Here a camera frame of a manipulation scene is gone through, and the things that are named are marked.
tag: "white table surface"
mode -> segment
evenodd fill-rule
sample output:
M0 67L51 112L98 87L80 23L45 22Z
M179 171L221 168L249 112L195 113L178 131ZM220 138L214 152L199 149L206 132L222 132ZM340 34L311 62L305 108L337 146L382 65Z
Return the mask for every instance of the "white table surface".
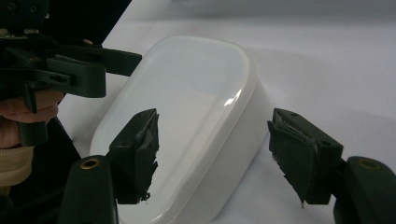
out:
M234 42L250 54L274 106L396 171L396 1L133 0L105 48L145 53L169 35ZM59 118L81 156L127 77L107 97L67 95ZM329 205L302 209L268 151L269 135L212 223L334 223Z

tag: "human hand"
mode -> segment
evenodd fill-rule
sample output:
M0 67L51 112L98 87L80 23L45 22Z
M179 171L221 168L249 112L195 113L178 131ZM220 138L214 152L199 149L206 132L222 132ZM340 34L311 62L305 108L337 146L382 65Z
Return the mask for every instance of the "human hand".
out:
M35 123L50 121L58 114L58 103L64 94L60 91L43 90L35 93L37 113L33 114L24 105L23 98L17 97L0 102L0 148L14 147L21 142L17 121Z

